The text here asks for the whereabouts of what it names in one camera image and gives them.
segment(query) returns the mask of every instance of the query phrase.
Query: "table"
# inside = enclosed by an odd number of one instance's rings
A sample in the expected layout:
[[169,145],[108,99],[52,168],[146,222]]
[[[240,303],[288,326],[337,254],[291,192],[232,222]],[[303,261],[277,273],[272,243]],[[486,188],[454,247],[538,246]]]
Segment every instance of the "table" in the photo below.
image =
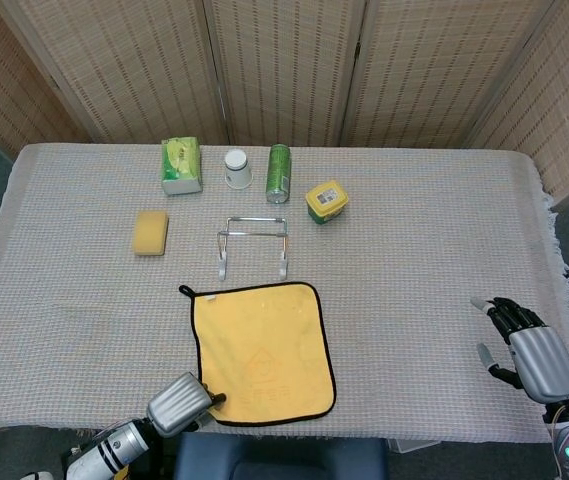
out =
[[[224,182],[228,147],[202,147],[204,191],[166,197],[158,145],[26,147],[0,212],[0,427],[95,428],[143,415],[196,371],[184,283],[197,291],[275,283],[278,248],[229,242],[229,216],[282,216],[289,280],[322,301],[337,384],[327,416],[251,434],[548,441],[533,404],[486,373],[475,351],[508,353],[469,298],[509,296],[569,348],[569,289],[539,176],[514,152],[293,148],[291,199],[265,202],[267,147],[246,147],[246,190]],[[337,179],[351,202],[313,223],[304,194]],[[135,257],[139,210],[168,211],[163,257]]]

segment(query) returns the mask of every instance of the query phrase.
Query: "green tissue box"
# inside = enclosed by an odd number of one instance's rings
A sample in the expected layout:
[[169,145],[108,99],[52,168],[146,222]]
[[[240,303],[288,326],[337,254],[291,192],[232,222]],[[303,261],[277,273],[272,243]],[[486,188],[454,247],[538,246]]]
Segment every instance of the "green tissue box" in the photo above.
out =
[[195,137],[162,140],[162,188],[167,195],[202,191],[200,145]]

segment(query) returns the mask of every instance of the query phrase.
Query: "printed logo on towel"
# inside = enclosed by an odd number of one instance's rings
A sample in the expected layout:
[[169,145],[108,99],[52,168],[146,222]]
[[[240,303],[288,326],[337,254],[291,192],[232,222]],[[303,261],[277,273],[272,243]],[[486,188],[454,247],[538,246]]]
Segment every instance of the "printed logo on towel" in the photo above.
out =
[[264,349],[259,349],[246,362],[246,374],[253,383],[266,383],[277,380],[277,370],[277,361]]

